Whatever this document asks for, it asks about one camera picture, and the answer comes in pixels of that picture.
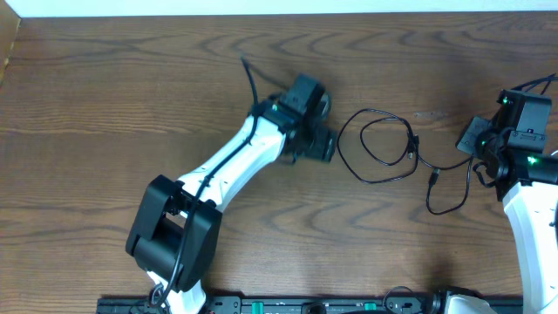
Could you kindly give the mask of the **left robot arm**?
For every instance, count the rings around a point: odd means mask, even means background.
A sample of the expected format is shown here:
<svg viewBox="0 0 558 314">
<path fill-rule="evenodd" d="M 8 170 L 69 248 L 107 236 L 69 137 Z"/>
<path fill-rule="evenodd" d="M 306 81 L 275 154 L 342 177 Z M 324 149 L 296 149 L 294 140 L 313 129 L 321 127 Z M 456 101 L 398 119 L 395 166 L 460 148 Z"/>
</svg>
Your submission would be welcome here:
<svg viewBox="0 0 558 314">
<path fill-rule="evenodd" d="M 213 261 L 223 213 L 255 174 L 281 154 L 329 161 L 336 134 L 324 125 L 330 102 L 296 110 L 284 101 L 255 106 L 238 133 L 195 170 L 164 175 L 146 187 L 125 250 L 154 282 L 148 305 L 167 313 L 197 313 Z"/>
</svg>

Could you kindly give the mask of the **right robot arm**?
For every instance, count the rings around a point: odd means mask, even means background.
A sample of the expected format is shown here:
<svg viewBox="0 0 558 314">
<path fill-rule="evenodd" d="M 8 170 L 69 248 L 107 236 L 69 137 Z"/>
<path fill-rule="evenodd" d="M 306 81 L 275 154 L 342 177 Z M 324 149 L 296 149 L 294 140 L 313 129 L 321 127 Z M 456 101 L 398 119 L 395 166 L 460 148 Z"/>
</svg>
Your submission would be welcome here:
<svg viewBox="0 0 558 314">
<path fill-rule="evenodd" d="M 524 313 L 557 312 L 557 158 L 545 155 L 539 118 L 522 123 L 473 117 L 456 147 L 477 159 L 480 184 L 494 188 L 511 225 Z"/>
</svg>

